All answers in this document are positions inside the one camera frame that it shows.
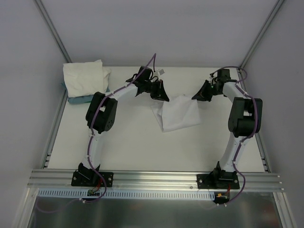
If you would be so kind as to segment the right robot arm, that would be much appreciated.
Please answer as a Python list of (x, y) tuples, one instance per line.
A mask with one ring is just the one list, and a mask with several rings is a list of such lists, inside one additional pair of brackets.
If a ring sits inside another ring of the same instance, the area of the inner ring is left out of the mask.
[(238, 162), (251, 138), (261, 128), (263, 101), (253, 98), (240, 87), (241, 80), (230, 77), (230, 67), (222, 67), (210, 74), (193, 100), (210, 102), (212, 97), (223, 95), (232, 102), (228, 118), (229, 141), (225, 152), (209, 174), (197, 175), (198, 189), (238, 190)]

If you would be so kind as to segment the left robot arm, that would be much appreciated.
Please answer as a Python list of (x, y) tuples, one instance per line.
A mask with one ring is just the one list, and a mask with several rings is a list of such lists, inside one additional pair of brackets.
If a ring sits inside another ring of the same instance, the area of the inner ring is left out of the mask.
[(88, 148), (82, 162), (73, 173), (72, 186), (94, 187), (105, 183), (99, 172), (100, 159), (106, 133), (115, 122), (118, 104), (142, 93), (148, 93), (153, 100), (168, 102), (169, 97), (160, 79), (162, 74), (162, 69), (153, 71), (142, 66), (122, 87), (106, 94), (96, 92), (93, 95), (85, 115), (89, 128)]

